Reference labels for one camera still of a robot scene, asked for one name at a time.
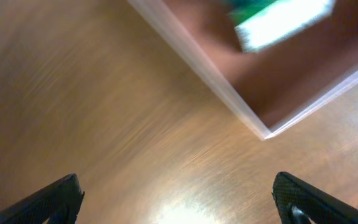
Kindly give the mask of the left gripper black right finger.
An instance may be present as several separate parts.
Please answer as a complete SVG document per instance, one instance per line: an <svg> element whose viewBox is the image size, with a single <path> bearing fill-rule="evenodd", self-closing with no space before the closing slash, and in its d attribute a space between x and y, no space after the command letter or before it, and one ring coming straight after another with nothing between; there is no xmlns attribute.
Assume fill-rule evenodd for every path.
<svg viewBox="0 0 358 224"><path fill-rule="evenodd" d="M282 223L358 223L358 209L288 172L279 172L272 196Z"/></svg>

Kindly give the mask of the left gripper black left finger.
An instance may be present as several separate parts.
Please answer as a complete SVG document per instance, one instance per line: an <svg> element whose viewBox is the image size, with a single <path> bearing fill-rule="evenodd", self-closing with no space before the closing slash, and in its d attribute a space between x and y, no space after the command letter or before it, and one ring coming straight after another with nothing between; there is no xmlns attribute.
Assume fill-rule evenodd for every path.
<svg viewBox="0 0 358 224"><path fill-rule="evenodd" d="M76 174L68 174L0 211L0 224L75 223L85 193Z"/></svg>

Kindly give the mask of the green white small box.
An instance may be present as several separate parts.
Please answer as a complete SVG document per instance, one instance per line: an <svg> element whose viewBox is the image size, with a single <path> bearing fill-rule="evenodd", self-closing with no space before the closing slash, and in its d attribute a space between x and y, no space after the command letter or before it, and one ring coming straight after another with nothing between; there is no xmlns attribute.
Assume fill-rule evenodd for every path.
<svg viewBox="0 0 358 224"><path fill-rule="evenodd" d="M331 15L335 0L228 0L242 51L257 53Z"/></svg>

